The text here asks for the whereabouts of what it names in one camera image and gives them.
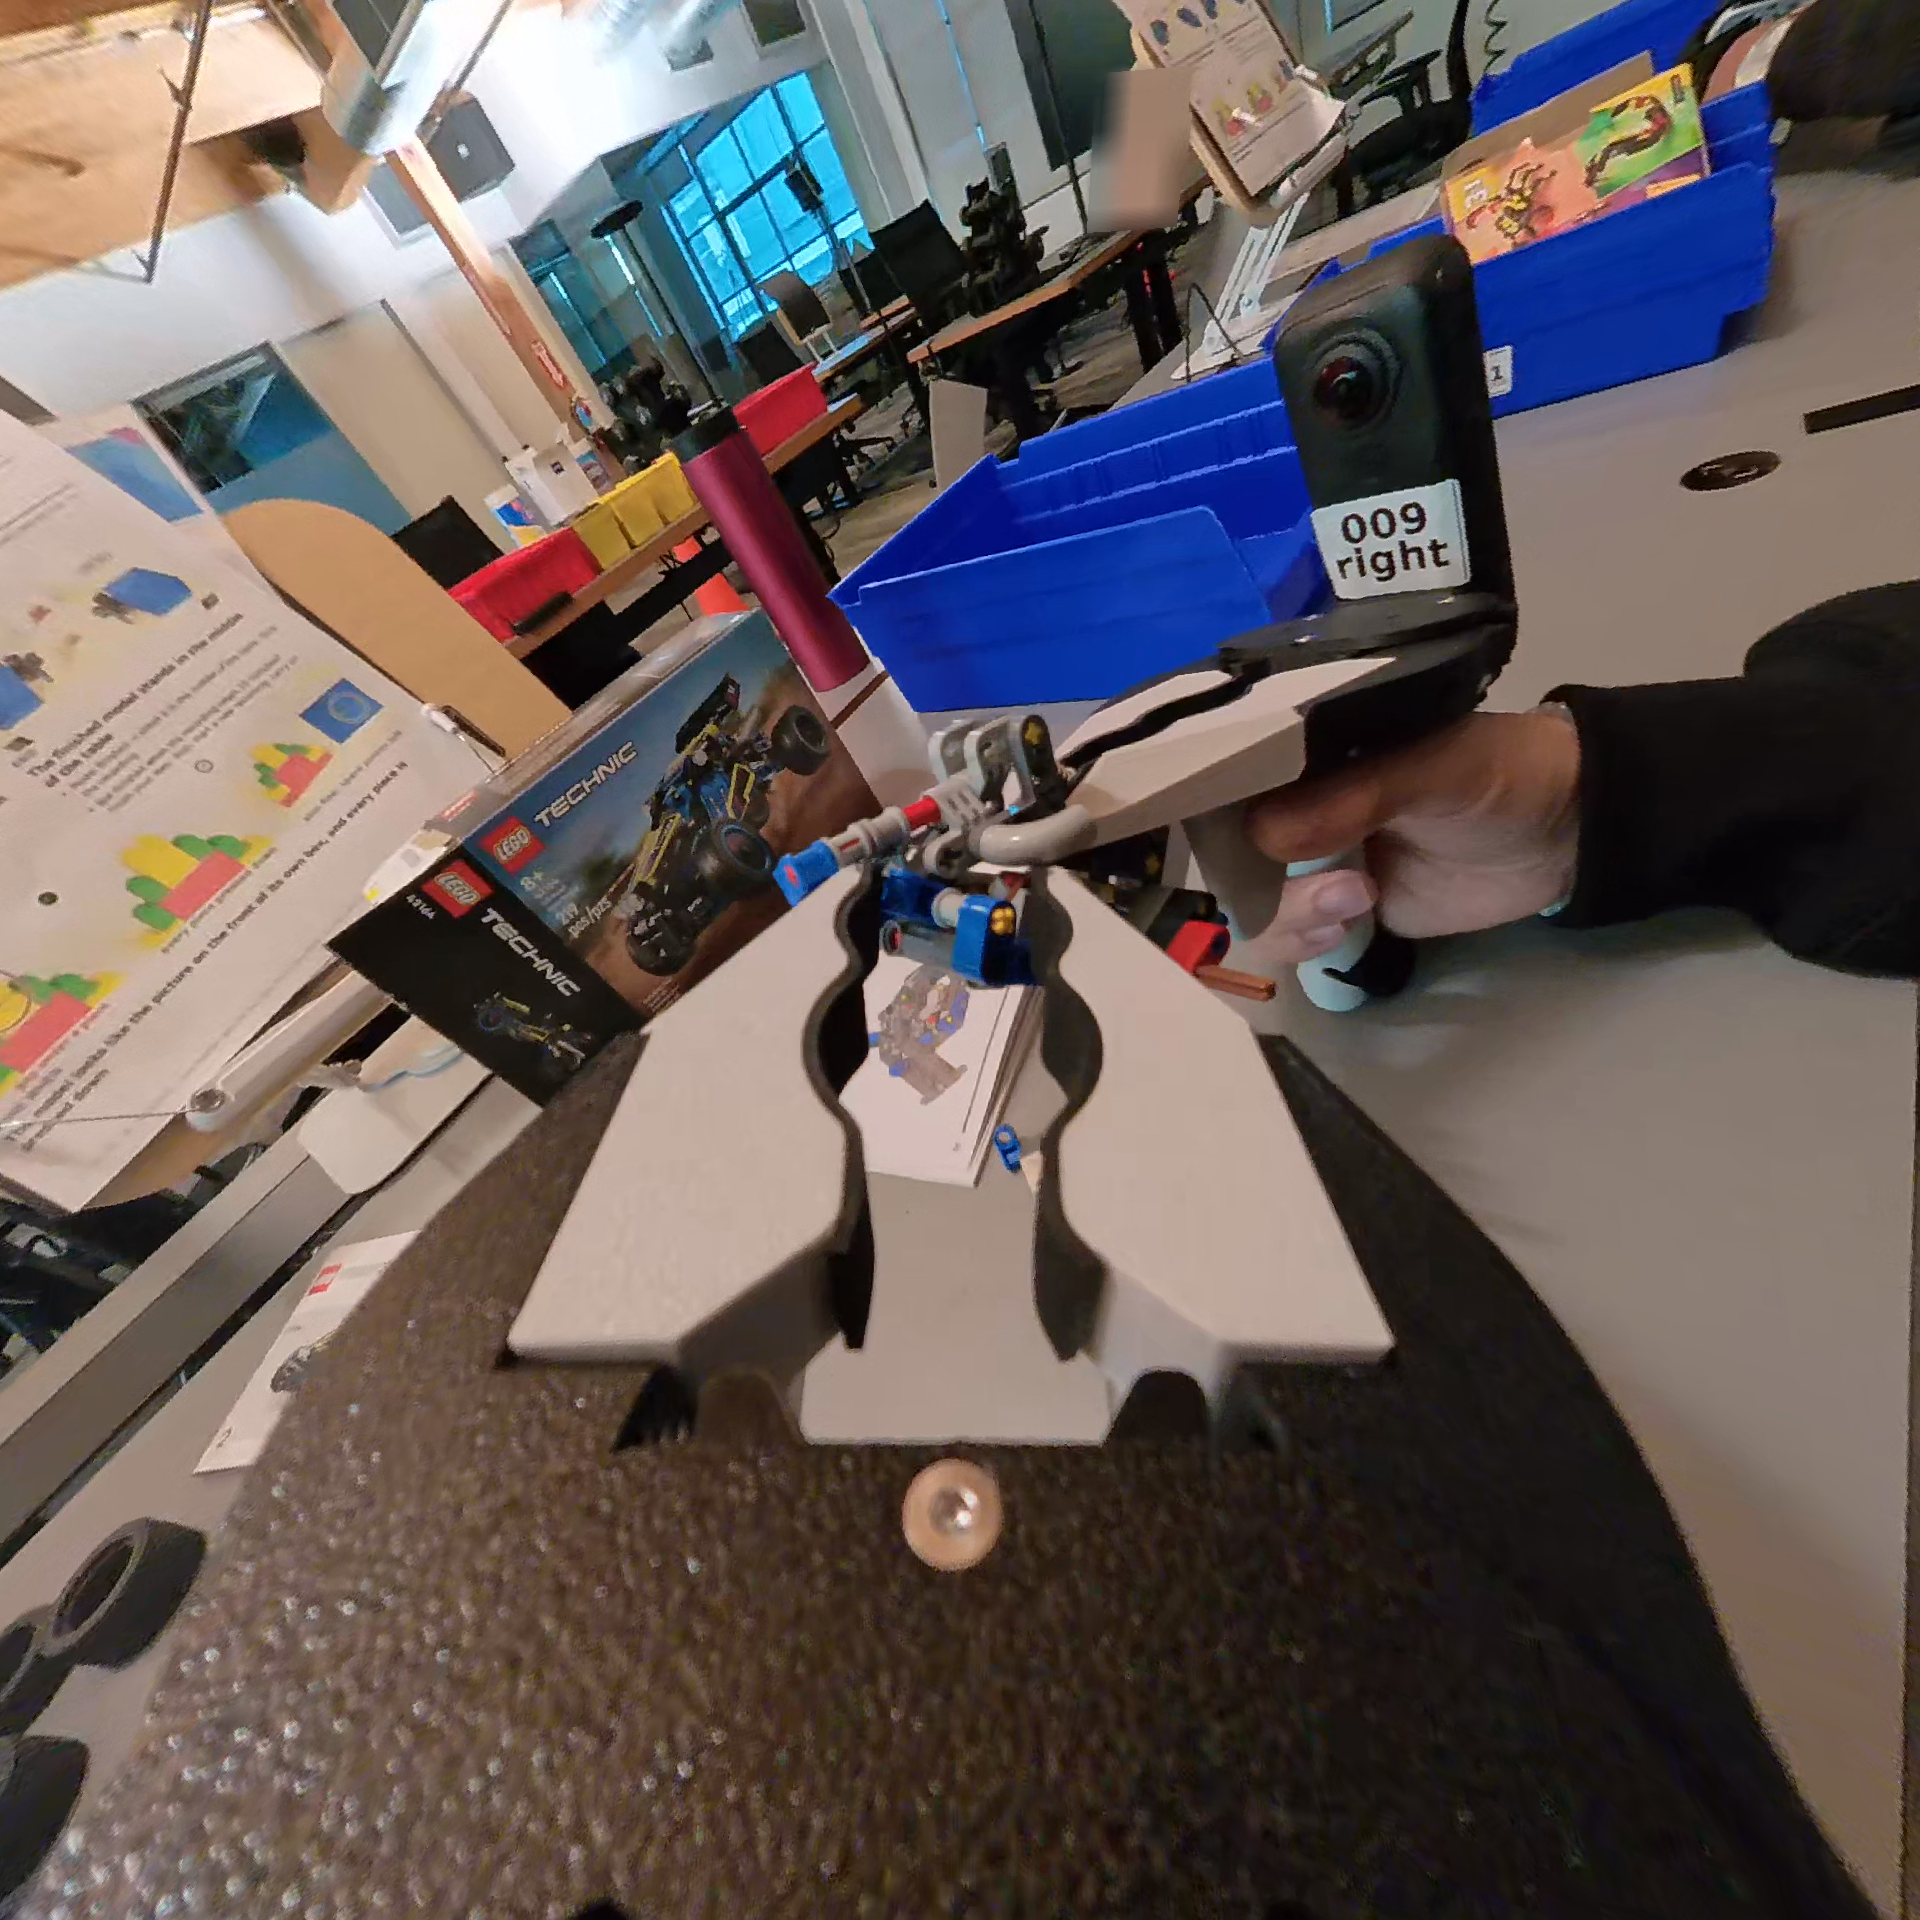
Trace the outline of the person's right hand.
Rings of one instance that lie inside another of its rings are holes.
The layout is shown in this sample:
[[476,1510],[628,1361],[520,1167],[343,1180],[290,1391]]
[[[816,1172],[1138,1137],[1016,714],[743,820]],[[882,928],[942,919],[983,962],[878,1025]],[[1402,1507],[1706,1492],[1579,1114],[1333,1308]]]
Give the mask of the person's right hand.
[[1555,913],[1572,899],[1579,744],[1562,705],[1477,712],[1336,775],[1254,801],[1246,840],[1292,870],[1254,940],[1284,966],[1325,958],[1374,919],[1411,943]]

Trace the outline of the maroon drinking bottle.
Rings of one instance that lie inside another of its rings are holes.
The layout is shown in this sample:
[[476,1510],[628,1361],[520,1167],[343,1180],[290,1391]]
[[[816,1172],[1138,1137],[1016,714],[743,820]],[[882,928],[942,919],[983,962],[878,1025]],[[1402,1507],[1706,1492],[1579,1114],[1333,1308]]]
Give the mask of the maroon drinking bottle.
[[672,442],[691,491],[773,619],[783,649],[819,694],[874,664],[756,446],[730,408],[691,420]]

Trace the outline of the red storage bin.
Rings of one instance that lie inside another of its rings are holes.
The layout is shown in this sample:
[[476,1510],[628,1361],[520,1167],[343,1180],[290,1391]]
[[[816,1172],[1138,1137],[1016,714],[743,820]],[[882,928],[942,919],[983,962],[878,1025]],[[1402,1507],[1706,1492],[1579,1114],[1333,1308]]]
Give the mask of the red storage bin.
[[796,369],[734,403],[732,414],[739,427],[766,460],[779,446],[812,430],[827,418],[827,396],[808,369]]
[[563,528],[479,567],[448,593],[493,641],[510,642],[554,618],[598,576],[588,542]]

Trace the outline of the colourful lego box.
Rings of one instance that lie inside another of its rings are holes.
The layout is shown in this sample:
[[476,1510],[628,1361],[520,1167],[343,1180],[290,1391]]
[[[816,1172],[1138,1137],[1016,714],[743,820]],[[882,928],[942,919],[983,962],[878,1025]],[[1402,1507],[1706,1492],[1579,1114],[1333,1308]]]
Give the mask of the colourful lego box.
[[1525,137],[1442,182],[1442,211],[1478,268],[1597,217],[1599,196],[1572,144]]
[[1590,212],[1631,208],[1710,179],[1691,66],[1668,66],[1597,104],[1572,137],[1572,158]]

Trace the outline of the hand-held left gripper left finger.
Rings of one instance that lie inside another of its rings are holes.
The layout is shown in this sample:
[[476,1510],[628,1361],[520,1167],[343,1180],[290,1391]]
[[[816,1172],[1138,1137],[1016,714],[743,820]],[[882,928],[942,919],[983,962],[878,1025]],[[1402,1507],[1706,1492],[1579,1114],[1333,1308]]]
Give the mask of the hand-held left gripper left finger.
[[846,870],[654,1019],[510,1330],[519,1361],[782,1386],[874,1310],[874,1216],[843,1104],[871,1059],[869,870]]

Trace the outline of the yellow storage bins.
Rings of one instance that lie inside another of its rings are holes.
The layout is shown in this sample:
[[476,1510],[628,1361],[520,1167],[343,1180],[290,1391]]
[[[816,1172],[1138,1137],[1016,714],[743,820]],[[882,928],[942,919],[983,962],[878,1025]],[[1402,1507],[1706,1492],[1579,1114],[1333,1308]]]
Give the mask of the yellow storage bins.
[[667,451],[579,511],[568,526],[598,570],[613,570],[675,524],[703,511],[678,457]]

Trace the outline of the black hanging speaker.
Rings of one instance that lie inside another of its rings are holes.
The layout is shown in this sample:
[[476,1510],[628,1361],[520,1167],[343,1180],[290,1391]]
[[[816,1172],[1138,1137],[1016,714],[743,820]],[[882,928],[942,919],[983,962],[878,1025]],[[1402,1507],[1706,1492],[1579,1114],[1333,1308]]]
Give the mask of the black hanging speaker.
[[423,130],[423,146],[454,201],[485,196],[514,171],[503,135],[468,92],[458,95],[435,127]]

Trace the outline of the cardboard poster backing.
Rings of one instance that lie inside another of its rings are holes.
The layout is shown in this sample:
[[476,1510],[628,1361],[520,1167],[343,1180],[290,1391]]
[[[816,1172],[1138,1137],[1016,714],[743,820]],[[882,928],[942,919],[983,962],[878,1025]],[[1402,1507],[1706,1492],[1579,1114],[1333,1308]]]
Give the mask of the cardboard poster backing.
[[295,611],[507,758],[568,721],[564,703],[373,524],[316,500],[260,498],[229,513],[223,528]]

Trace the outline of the partly built lego buggy model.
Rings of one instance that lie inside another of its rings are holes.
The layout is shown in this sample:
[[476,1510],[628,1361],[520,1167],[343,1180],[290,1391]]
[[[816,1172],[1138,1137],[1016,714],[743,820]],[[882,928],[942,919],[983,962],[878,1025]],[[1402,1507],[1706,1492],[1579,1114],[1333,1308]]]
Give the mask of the partly built lego buggy model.
[[[861,874],[874,882],[882,952],[946,962],[979,988],[1021,988],[1036,982],[1030,882],[1144,835],[1051,865],[1048,825],[1070,794],[1039,712],[968,718],[927,742],[927,784],[917,798],[776,856],[773,878],[782,899],[799,905],[840,874]],[[1215,993],[1271,999],[1272,985],[1227,967],[1229,919],[1248,919],[1256,903],[1254,882],[1232,865],[1239,830],[1229,815],[1243,802],[1150,830],[1182,830],[1215,900],[1213,919],[1179,907],[1160,946]]]

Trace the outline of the white printed instruction poster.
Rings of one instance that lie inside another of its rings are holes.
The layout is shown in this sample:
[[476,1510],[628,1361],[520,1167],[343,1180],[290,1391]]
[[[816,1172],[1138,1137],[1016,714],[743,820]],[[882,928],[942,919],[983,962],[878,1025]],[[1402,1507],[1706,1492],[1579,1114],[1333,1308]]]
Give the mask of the white printed instruction poster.
[[88,1207],[477,777],[216,544],[3,432],[4,1186]]

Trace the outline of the black rubber lego tire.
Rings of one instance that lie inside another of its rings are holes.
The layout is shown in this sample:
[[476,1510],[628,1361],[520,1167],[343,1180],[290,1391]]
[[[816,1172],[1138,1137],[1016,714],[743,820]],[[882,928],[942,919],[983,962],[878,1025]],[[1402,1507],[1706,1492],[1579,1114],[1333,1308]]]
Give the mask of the black rubber lego tire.
[[3,1740],[3,1876],[29,1874],[59,1838],[88,1772],[80,1740],[19,1736]]
[[3,1740],[22,1738],[62,1688],[53,1619],[55,1608],[43,1602],[3,1628]]
[[99,1540],[45,1619],[43,1657],[62,1668],[123,1668],[176,1617],[205,1555],[205,1534],[139,1518]]

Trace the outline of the lego instruction booklet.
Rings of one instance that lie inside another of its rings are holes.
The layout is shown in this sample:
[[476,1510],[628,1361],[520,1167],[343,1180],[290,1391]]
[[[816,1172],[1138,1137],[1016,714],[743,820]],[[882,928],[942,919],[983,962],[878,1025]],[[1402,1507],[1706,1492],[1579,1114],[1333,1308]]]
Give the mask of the lego instruction booklet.
[[1038,988],[979,988],[946,962],[882,955],[863,988],[869,1060],[840,1102],[869,1177],[973,1186],[1039,1025]]

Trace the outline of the blue plastic storage bin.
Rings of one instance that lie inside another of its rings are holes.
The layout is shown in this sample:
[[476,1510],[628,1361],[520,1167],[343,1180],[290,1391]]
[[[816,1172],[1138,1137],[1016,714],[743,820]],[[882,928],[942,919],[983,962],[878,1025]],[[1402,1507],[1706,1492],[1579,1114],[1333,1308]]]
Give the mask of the blue plastic storage bin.
[[1111,699],[1325,600],[1263,369],[979,462],[831,587],[920,714]]
[[1774,155],[1475,268],[1494,418],[1711,361],[1770,290]]
[[1650,72],[1691,59],[1693,41],[1739,2],[1618,2],[1512,56],[1475,89],[1475,134],[1525,116],[1596,79],[1650,59]]

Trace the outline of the small white lego leaflet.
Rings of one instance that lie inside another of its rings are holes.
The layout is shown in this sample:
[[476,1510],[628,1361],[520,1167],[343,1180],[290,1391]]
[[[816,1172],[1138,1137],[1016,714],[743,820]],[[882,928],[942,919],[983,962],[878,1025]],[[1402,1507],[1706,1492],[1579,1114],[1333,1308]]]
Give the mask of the small white lego leaflet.
[[246,1388],[208,1441],[194,1467],[196,1478],[240,1473],[260,1458],[330,1343],[414,1239],[416,1233],[362,1239],[323,1257]]

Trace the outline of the lego set box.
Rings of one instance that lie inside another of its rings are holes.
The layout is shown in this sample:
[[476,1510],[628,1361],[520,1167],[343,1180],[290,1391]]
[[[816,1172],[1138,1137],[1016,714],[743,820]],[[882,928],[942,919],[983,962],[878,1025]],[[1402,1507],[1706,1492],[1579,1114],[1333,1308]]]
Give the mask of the lego set box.
[[707,616],[429,820],[332,953],[546,1104],[767,928],[878,810],[759,611]]

